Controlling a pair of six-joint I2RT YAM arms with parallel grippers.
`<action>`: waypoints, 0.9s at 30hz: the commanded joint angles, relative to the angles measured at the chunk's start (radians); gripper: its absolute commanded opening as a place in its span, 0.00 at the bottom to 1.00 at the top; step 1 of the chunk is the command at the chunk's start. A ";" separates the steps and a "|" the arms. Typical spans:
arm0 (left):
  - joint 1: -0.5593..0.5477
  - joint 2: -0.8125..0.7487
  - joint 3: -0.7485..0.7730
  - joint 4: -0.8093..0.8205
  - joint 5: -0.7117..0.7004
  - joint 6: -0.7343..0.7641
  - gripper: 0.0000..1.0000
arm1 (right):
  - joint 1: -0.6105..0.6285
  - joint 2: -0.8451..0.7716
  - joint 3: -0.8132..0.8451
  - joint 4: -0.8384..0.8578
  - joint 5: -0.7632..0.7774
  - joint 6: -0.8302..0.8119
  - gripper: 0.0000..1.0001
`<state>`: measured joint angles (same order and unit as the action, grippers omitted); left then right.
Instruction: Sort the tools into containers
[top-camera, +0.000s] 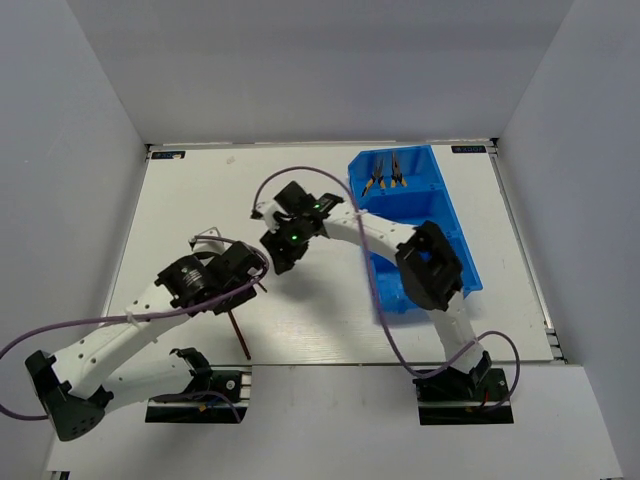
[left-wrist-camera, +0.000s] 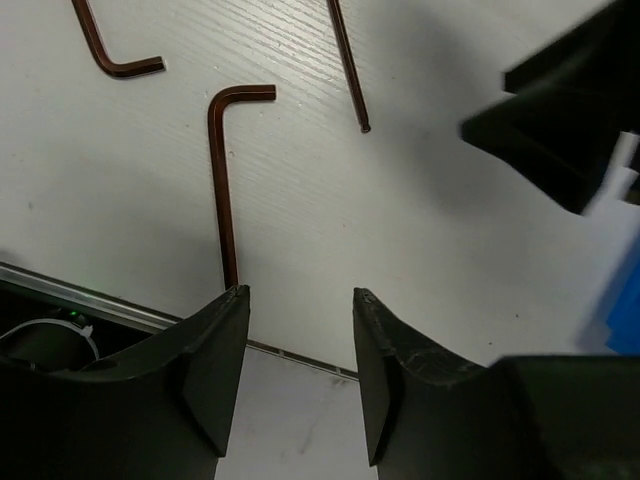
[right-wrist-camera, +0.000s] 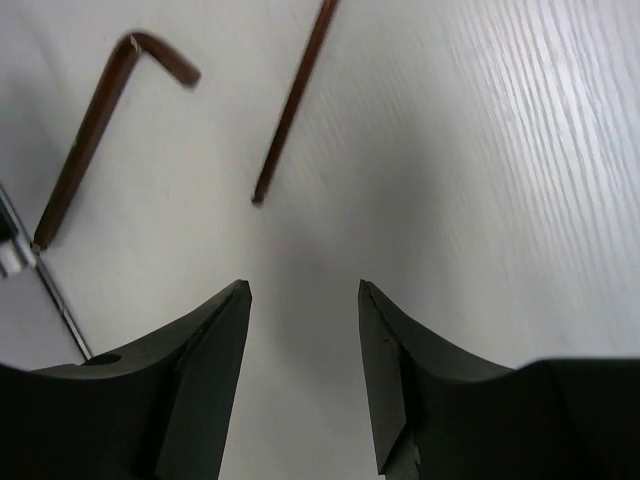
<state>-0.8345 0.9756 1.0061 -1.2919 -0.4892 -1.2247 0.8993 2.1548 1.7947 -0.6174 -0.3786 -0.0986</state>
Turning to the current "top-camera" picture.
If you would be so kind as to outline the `large red hex key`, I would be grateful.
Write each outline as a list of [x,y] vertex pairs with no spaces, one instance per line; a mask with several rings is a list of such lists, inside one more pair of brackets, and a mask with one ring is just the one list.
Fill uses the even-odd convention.
[[239,324],[237,322],[237,319],[236,319],[233,311],[230,310],[228,312],[228,317],[229,317],[229,320],[231,322],[232,328],[233,328],[233,330],[235,332],[235,335],[237,337],[237,340],[238,340],[238,342],[240,344],[240,347],[242,349],[242,352],[243,352],[246,360],[247,361],[252,360],[252,356],[251,356],[248,344],[247,344],[247,342],[246,342],[246,340],[244,338],[244,335],[243,335],[243,333],[242,333],[242,331],[240,329],[240,326],[239,326]]

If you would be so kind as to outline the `yellow needle-nose pliers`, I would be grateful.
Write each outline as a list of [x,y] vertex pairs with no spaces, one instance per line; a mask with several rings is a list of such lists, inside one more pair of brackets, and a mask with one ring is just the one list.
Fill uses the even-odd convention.
[[366,196],[375,185],[378,185],[378,187],[382,190],[386,188],[386,183],[383,175],[384,158],[380,155],[377,155],[375,157],[373,166],[373,172],[361,193],[362,197]]
[[391,153],[391,160],[392,160],[392,165],[391,165],[391,187],[392,188],[396,188],[396,187],[406,187],[407,186],[407,181],[404,178],[404,174],[402,172],[401,166],[400,166],[400,162],[397,156],[396,151],[393,151]]

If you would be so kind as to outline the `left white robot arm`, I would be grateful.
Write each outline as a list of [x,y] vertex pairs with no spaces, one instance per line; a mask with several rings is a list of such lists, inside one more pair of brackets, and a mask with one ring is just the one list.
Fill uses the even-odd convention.
[[220,314],[253,299],[268,271],[267,258],[241,241],[216,237],[171,263],[125,310],[120,322],[101,321],[76,343],[54,353],[37,351],[25,361],[36,395],[62,442],[76,440],[104,417],[151,400],[185,404],[192,412],[216,407],[236,421],[241,401],[239,370],[215,370],[194,347],[171,348],[138,366],[130,359],[169,330],[200,313]]

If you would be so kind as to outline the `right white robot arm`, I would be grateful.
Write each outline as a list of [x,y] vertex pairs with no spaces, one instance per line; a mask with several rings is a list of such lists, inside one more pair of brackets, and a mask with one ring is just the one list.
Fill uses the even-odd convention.
[[276,274],[291,270],[317,236],[360,245],[390,262],[405,295],[427,312],[445,353],[443,366],[414,376],[451,398],[472,399],[486,389],[491,358],[465,310],[462,263],[437,224],[395,223],[338,195],[316,198],[295,181],[273,200],[256,203],[251,216],[267,227],[260,242]]

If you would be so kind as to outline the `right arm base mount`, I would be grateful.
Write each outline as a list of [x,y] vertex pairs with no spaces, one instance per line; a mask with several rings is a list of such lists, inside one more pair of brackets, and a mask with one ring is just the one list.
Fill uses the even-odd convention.
[[437,377],[414,379],[421,426],[507,425],[514,423],[507,378],[491,368],[472,393],[455,393]]

